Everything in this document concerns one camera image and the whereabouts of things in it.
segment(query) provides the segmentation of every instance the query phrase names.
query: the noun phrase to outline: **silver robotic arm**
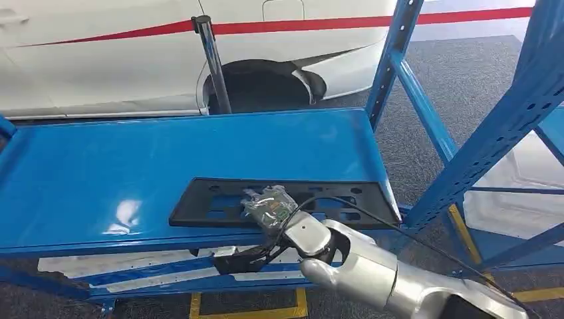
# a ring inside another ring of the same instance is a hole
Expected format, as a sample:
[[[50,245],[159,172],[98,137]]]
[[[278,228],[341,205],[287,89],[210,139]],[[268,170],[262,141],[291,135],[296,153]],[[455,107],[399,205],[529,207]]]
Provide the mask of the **silver robotic arm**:
[[[398,261],[374,239],[337,221],[319,222],[300,211],[285,236],[304,257],[301,272],[311,282],[399,318],[528,318],[498,291]],[[343,254],[341,266],[318,258],[335,249]]]
[[[245,211],[263,227],[270,241],[233,255],[216,256],[214,263],[222,274],[259,271],[284,249],[294,247],[303,258],[301,272],[311,282],[399,318],[528,318],[522,307],[496,290],[402,263],[374,239],[337,221],[320,222],[300,210],[317,197],[297,205],[280,185],[266,187],[262,194],[246,192],[251,200],[242,202]],[[279,249],[273,253],[276,245]],[[343,256],[342,264],[333,266],[337,250]]]

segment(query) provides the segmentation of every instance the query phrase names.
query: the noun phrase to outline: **car body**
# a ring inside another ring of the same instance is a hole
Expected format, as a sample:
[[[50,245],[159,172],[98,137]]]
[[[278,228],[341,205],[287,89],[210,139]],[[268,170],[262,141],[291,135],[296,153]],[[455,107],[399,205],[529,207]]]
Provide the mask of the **car body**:
[[[372,83],[387,33],[374,17],[389,17],[395,2],[0,0],[0,113],[207,114],[209,70],[190,23],[202,14],[224,68],[294,76],[311,102],[358,92]]]

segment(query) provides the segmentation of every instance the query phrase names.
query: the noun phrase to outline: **blue shelf surface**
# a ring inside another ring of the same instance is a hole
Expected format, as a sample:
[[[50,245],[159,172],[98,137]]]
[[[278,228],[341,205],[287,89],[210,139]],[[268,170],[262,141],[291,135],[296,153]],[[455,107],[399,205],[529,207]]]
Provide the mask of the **blue shelf surface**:
[[[377,181],[361,108],[19,127],[0,153],[0,255],[250,245],[259,229],[171,227],[195,177]]]

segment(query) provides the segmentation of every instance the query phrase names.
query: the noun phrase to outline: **black cable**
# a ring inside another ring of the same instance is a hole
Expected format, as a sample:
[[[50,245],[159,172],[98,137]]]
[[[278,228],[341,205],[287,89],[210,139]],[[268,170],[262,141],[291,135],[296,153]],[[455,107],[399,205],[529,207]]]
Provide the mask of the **black cable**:
[[[284,223],[282,224],[281,228],[280,228],[280,232],[278,233],[278,235],[276,236],[276,239],[271,243],[271,248],[270,251],[274,248],[274,246],[280,241],[280,239],[282,238],[284,231],[286,230],[286,227],[288,226],[288,223],[290,222],[290,220],[292,219],[292,217],[294,217],[294,215],[300,211],[304,206],[306,206],[307,204],[311,203],[312,201],[316,201],[318,199],[332,199],[333,201],[338,201],[339,203],[343,203],[349,207],[352,207],[358,211],[360,211],[361,213],[364,213],[365,215],[368,215],[370,217],[372,217],[373,219],[376,219],[377,221],[379,221],[382,224],[385,224],[386,226],[390,227],[391,229],[394,229],[395,231],[398,231],[399,233],[401,233],[404,236],[407,236],[411,239],[413,239],[414,241],[416,241],[417,243],[420,243],[421,245],[431,249],[432,251],[436,251],[437,253],[439,253],[440,255],[442,255],[443,257],[446,257],[447,259],[450,259],[451,261],[454,261],[455,263],[457,263],[458,265],[460,265],[462,268],[470,271],[471,273],[475,274],[476,276],[480,277],[481,279],[483,279],[484,281],[486,281],[488,284],[490,284],[492,287],[494,287],[495,289],[499,290],[502,294],[504,294],[506,297],[508,297],[509,299],[511,299],[514,303],[516,303],[518,306],[520,306],[521,308],[523,308],[526,312],[529,312],[531,314],[534,314],[537,318],[540,318],[540,316],[533,311],[531,308],[529,308],[528,306],[526,306],[524,303],[522,303],[521,301],[519,301],[519,299],[517,299],[516,297],[513,296],[512,293],[510,293],[509,291],[507,291],[506,289],[502,288],[500,285],[496,284],[495,281],[493,281],[492,279],[489,279],[488,277],[484,276],[480,271],[472,268],[471,266],[468,266],[467,264],[465,264],[463,261],[461,261],[460,259],[453,257],[451,254],[447,253],[446,251],[443,251],[442,249],[439,249],[425,241],[423,241],[422,239],[419,239],[417,237],[415,237],[414,235],[411,235],[410,233],[404,231],[403,229],[401,229],[400,227],[397,227],[396,225],[389,223],[388,221],[385,221],[384,219],[376,216],[375,214],[367,211],[366,209],[363,209],[362,207],[356,206],[353,203],[350,203],[348,201],[345,201],[344,199],[341,199],[339,197],[333,197],[333,196],[314,196],[314,197],[310,197],[307,200],[305,200],[302,204],[300,204],[298,207],[296,207],[296,209],[294,209],[291,213],[290,216],[288,216],[288,218],[286,218],[286,220],[284,220]]]

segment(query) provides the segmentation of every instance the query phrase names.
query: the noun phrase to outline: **blue metal shelf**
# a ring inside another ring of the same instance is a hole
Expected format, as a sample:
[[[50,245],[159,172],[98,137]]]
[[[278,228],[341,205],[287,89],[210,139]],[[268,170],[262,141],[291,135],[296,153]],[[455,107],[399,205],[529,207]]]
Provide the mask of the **blue metal shelf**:
[[[0,117],[0,256],[65,256],[252,245],[253,229],[175,228],[168,215],[195,177],[377,181],[399,215],[374,132],[399,77],[445,163],[403,227],[416,235],[531,130],[564,163],[564,2],[537,0],[511,87],[457,150],[405,60],[423,0],[398,0],[365,109],[234,114],[17,128]],[[456,216],[457,223],[464,224]],[[368,231],[391,247],[390,231]],[[480,270],[564,263],[564,224],[528,241],[470,230]],[[401,237],[393,248],[407,243]],[[457,246],[459,251],[465,249]],[[289,288],[303,279],[239,282],[217,276],[108,293],[78,290],[0,267],[0,278],[92,302],[190,291]]]
[[[363,109],[25,126],[0,154],[0,255],[259,242],[168,225],[195,177],[378,181],[394,203]]]

